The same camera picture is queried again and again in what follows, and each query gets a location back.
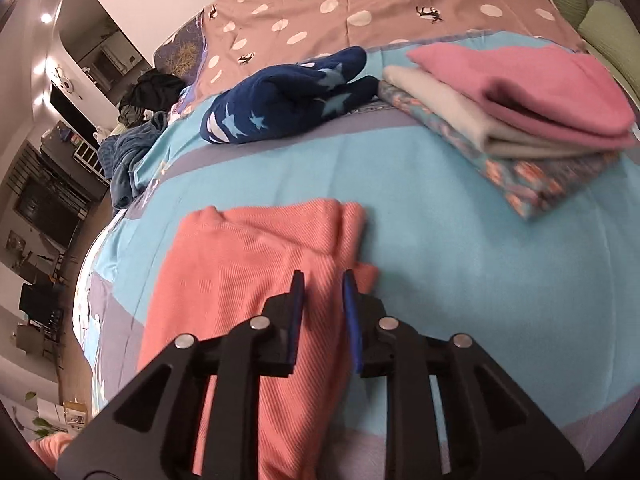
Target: silver screw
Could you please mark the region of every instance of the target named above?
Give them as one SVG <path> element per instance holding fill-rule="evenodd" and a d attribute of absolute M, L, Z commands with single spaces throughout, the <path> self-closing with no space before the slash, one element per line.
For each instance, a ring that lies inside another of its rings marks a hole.
<path fill-rule="evenodd" d="M 400 322 L 395 317 L 391 316 L 383 317 L 378 322 L 378 326 L 382 330 L 395 330 L 396 328 L 398 328 L 398 325 L 400 325 Z"/>
<path fill-rule="evenodd" d="M 254 330 L 264 330 L 271 324 L 269 318 L 266 316 L 256 316 L 252 317 L 249 321 L 249 326 Z"/>
<path fill-rule="evenodd" d="M 176 348 L 184 350 L 185 348 L 191 348 L 193 344 L 196 342 L 196 338 L 191 334 L 180 334 L 174 340 L 174 344 Z"/>
<path fill-rule="evenodd" d="M 458 348 L 469 348 L 473 343 L 474 340 L 467 334 L 456 334 L 453 336 L 453 344 Z"/>

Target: pink polka dot blanket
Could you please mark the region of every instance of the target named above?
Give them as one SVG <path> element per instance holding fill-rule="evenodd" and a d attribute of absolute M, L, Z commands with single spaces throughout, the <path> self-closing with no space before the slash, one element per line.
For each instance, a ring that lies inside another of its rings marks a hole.
<path fill-rule="evenodd" d="M 182 116 L 258 70 L 348 46 L 372 49 L 476 30 L 539 36 L 572 50 L 580 42 L 550 0 L 216 0 L 199 22 L 204 48 L 196 81 L 177 109 Z"/>

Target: orange folded shirt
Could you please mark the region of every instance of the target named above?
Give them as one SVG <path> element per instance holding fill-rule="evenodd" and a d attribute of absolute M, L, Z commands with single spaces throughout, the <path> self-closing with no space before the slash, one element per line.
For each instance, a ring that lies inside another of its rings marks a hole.
<path fill-rule="evenodd" d="M 377 269 L 356 262 L 366 215 L 356 203 L 318 199 L 293 206 L 213 207 L 188 215 L 162 264 L 140 351 L 143 368 L 181 333 L 222 336 L 260 314 L 265 300 L 305 274 L 306 303 L 294 373 L 262 378 L 258 408 L 261 480 L 313 479 L 322 439 L 350 363 L 340 283 L 353 268 L 370 291 Z M 202 415 L 194 471 L 200 472 L 215 380 Z"/>

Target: light fixture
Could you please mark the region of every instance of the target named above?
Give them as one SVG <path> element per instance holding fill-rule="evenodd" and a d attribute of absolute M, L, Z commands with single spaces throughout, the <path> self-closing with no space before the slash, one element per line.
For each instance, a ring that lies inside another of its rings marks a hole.
<path fill-rule="evenodd" d="M 42 63 L 37 64 L 35 67 L 33 67 L 33 73 L 35 75 L 42 75 L 44 74 L 44 71 L 47 68 L 47 61 L 44 60 Z"/>

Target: light blue star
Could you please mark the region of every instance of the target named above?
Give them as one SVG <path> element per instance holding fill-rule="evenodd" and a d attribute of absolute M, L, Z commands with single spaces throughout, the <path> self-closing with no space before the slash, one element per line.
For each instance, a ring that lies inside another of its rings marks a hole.
<path fill-rule="evenodd" d="M 269 127 L 264 124 L 264 117 L 256 117 L 253 112 L 251 112 L 251 117 L 249 117 L 249 120 L 259 130 L 268 130 L 269 129 Z"/>
<path fill-rule="evenodd" d="M 229 133 L 233 135 L 236 139 L 238 138 L 238 135 L 242 135 L 246 137 L 246 134 L 242 133 L 236 127 L 236 116 L 233 114 L 229 115 L 229 105 L 227 105 L 225 108 L 225 114 L 226 114 L 226 117 L 222 119 L 222 124 L 226 126 L 226 129 L 229 130 Z"/>
<path fill-rule="evenodd" d="M 331 99 L 327 99 L 323 101 L 320 98 L 316 98 L 316 101 L 320 101 L 324 103 L 324 108 L 322 109 L 321 117 L 326 117 L 327 115 L 336 112 L 336 114 L 341 115 L 344 113 L 344 102 L 350 97 L 351 94 L 338 94 L 333 96 Z"/>
<path fill-rule="evenodd" d="M 324 72 L 324 77 L 318 81 L 318 84 L 326 86 L 329 90 L 346 83 L 342 76 L 342 63 L 338 63 L 335 68 L 321 68 L 318 72 Z"/>

